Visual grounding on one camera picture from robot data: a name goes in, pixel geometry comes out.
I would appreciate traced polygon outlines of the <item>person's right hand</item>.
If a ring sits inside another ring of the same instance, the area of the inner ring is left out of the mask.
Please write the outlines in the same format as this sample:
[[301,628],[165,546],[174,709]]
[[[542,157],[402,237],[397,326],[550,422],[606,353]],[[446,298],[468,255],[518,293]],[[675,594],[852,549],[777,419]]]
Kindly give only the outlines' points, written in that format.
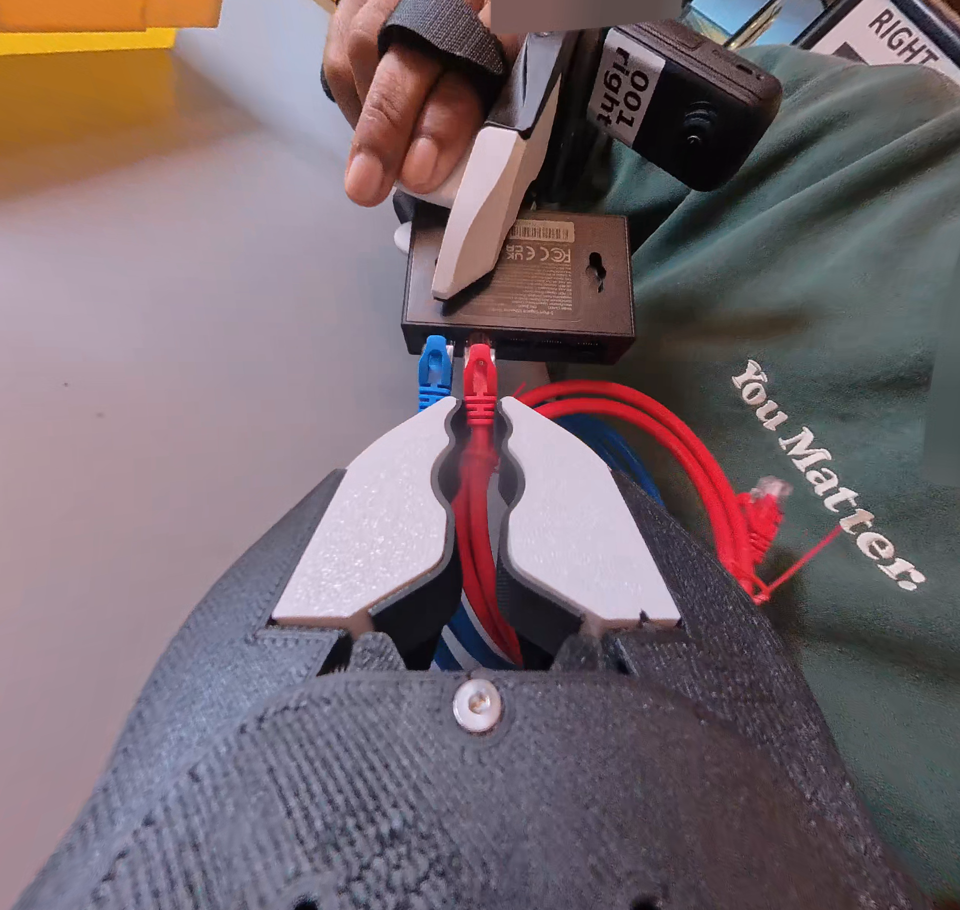
[[[400,0],[337,0],[322,70],[353,128],[344,173],[357,205],[382,203],[396,184],[420,194],[452,173],[487,111],[466,77],[404,44],[378,52],[382,24]],[[463,0],[489,23],[490,0]]]

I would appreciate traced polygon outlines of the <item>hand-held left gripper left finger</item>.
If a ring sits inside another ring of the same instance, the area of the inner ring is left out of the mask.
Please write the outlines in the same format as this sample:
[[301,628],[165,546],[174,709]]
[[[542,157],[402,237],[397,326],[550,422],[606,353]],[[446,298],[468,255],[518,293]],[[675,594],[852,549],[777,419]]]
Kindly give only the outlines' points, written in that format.
[[440,400],[344,470],[271,612],[280,626],[437,632],[457,606],[441,469],[460,402]]

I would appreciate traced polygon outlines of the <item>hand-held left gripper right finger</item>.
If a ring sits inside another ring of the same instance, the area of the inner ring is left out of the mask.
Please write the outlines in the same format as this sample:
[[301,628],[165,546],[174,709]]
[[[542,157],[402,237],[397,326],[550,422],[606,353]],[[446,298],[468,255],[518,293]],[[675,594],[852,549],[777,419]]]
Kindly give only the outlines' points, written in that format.
[[501,608],[522,637],[602,637],[681,615],[607,464],[514,397],[505,424]]

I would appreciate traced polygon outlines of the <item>black framed sign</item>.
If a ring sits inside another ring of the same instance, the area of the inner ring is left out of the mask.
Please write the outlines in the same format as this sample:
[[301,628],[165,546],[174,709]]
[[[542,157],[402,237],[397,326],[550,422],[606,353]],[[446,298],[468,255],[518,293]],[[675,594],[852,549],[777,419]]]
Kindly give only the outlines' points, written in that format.
[[958,8],[944,0],[836,0],[793,45],[859,64],[921,66],[959,82]]

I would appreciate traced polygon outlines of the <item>person's green sweatshirt torso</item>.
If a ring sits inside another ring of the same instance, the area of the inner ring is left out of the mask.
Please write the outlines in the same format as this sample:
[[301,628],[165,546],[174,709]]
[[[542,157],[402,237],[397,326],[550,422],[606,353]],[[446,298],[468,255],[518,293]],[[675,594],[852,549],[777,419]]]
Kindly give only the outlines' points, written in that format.
[[958,489],[923,470],[958,269],[958,86],[789,46],[774,123],[711,193],[598,140],[562,209],[628,220],[636,341],[610,379],[687,423],[738,491],[787,482],[761,570],[895,867],[958,907]]

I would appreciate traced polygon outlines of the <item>black network switch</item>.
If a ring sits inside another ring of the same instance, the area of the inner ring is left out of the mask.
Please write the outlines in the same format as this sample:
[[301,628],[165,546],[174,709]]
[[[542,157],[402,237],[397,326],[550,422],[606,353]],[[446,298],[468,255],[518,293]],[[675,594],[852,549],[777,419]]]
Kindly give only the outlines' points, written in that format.
[[636,339],[628,220],[522,209],[491,272],[455,297],[431,294],[448,213],[414,209],[401,330],[421,355],[438,335],[462,356],[486,337],[497,361],[611,365]]

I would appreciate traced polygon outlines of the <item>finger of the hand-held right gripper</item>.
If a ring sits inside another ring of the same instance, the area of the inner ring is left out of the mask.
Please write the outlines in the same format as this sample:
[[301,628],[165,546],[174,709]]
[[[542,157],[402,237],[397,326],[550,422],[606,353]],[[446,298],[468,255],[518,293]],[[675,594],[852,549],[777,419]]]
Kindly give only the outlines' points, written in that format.
[[494,125],[476,136],[443,231],[431,288],[435,299],[454,298],[495,267],[544,165],[560,86],[554,84],[530,136]]
[[402,184],[395,184],[391,202],[400,224],[394,231],[393,242],[402,253],[408,253],[417,207],[419,205],[431,205],[450,209],[454,202],[454,189],[444,185],[430,193],[419,194],[410,192]]

